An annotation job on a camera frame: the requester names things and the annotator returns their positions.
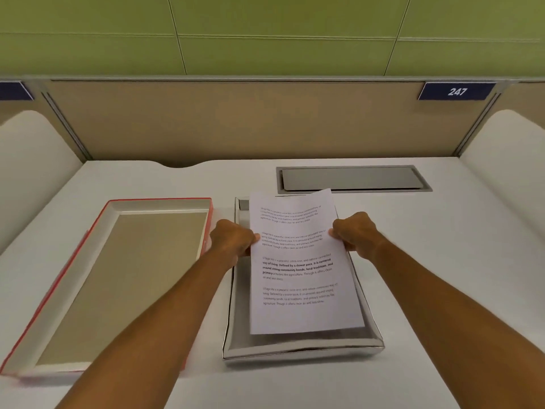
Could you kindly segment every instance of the person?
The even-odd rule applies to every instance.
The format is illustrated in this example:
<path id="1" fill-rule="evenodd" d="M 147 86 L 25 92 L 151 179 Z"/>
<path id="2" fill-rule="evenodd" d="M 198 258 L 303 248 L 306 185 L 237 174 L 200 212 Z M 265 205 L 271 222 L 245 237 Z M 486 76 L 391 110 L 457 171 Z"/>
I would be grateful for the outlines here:
<path id="1" fill-rule="evenodd" d="M 421 266 L 366 213 L 329 230 L 371 261 L 461 408 L 545 408 L 545 354 Z M 58 409 L 163 408 L 225 273 L 259 235 L 228 220 L 173 288 L 100 353 Z"/>

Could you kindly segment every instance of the navy blue label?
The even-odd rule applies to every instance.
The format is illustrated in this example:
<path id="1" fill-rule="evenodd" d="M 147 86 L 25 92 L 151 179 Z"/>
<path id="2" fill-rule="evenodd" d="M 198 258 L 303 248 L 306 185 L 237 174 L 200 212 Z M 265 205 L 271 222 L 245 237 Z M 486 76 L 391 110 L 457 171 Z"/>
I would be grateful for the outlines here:
<path id="1" fill-rule="evenodd" d="M 418 100 L 484 100 L 494 82 L 426 82 Z"/>
<path id="2" fill-rule="evenodd" d="M 0 100 L 34 100 L 22 82 L 0 82 Z"/>

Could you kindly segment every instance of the white tabletop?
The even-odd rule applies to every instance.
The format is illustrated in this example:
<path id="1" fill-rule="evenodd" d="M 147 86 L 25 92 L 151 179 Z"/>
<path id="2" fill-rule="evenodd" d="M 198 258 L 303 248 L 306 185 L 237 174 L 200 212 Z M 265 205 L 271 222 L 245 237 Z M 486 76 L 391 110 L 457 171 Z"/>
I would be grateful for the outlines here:
<path id="1" fill-rule="evenodd" d="M 235 197 L 276 193 L 277 166 L 414 164 L 433 192 L 334 194 L 339 217 L 367 211 L 380 230 L 545 350 L 545 244 L 457 158 L 211 161 L 166 168 L 87 162 L 0 256 L 0 357 L 109 199 L 211 197 L 213 220 Z M 386 349 L 365 361 L 233 370 L 221 360 L 230 276 L 168 401 L 172 408 L 455 408 L 452 395 L 374 267 L 354 258 Z M 2 407 L 54 407 L 68 385 L 0 378 Z"/>

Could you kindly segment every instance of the green wall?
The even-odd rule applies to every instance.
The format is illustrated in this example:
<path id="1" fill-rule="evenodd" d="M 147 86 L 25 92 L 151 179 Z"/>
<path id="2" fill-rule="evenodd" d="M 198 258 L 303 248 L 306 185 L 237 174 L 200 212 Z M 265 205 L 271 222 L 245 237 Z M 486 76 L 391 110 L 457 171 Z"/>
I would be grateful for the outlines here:
<path id="1" fill-rule="evenodd" d="M 4 75 L 545 76 L 542 0 L 0 0 Z"/>

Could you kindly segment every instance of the paper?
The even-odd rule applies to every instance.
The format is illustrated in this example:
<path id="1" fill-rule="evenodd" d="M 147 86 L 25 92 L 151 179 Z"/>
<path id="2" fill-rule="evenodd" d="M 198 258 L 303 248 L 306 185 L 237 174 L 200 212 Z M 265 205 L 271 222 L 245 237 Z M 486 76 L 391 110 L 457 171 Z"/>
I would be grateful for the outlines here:
<path id="1" fill-rule="evenodd" d="M 337 218 L 331 190 L 250 196 L 250 334 L 363 327 L 344 245 L 328 234 Z"/>

